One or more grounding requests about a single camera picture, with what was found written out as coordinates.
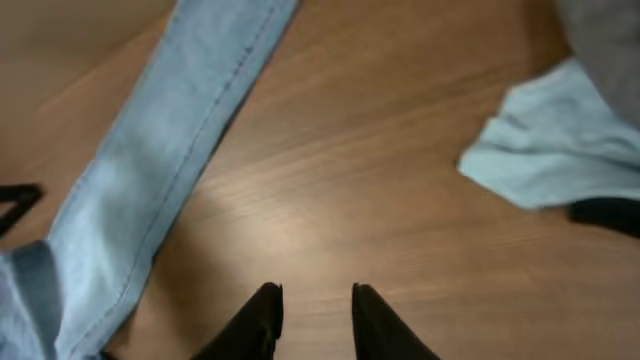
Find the wooden floor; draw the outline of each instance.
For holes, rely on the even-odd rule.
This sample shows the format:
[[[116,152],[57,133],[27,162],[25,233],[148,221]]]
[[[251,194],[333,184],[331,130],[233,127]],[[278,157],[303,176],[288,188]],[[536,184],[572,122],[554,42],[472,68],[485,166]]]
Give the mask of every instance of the wooden floor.
[[[161,31],[2,125],[0,181],[49,192],[5,245],[46,233]],[[187,359],[274,281],[276,359],[355,359],[357,281],[445,360],[640,358],[640,243],[455,169],[506,89],[567,54],[548,1],[306,1],[109,348]]]
[[[28,119],[173,1],[0,0],[0,122]]]

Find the jeans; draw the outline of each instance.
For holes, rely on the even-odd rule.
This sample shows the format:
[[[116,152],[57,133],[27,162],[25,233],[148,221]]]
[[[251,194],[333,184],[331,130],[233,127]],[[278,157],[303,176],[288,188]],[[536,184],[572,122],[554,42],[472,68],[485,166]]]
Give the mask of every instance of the jeans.
[[[97,357],[296,0],[182,0],[44,241],[0,254],[0,359]]]

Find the hardwood surface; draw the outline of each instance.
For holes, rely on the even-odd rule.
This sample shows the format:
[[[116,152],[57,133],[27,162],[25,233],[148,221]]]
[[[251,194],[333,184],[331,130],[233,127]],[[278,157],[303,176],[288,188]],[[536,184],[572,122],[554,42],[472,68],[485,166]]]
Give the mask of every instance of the hardwood surface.
[[[41,237],[162,30],[15,126],[2,182],[43,181]],[[524,212],[456,172],[509,86],[568,54],[540,0],[308,0],[109,348],[187,359],[265,281],[276,359],[355,359],[350,287],[374,285],[443,359],[637,359],[640,244]]]
[[[0,0],[0,122],[28,119],[173,1]]]

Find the light blue jeans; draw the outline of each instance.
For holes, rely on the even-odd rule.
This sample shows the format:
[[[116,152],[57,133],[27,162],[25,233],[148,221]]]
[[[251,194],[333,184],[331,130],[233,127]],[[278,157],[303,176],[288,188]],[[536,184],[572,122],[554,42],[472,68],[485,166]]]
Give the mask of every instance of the light blue jeans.
[[[182,0],[45,241],[0,255],[0,359],[96,357],[296,0]]]

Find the light blue towel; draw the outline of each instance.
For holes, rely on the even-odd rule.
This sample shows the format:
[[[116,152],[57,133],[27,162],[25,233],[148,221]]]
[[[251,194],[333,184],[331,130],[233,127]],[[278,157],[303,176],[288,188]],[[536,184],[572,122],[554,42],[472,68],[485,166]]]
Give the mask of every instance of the light blue towel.
[[[47,239],[0,255],[0,359],[86,359],[105,346],[295,6],[179,2]]]
[[[571,59],[511,90],[459,170],[525,209],[640,200],[640,131],[614,115]]]

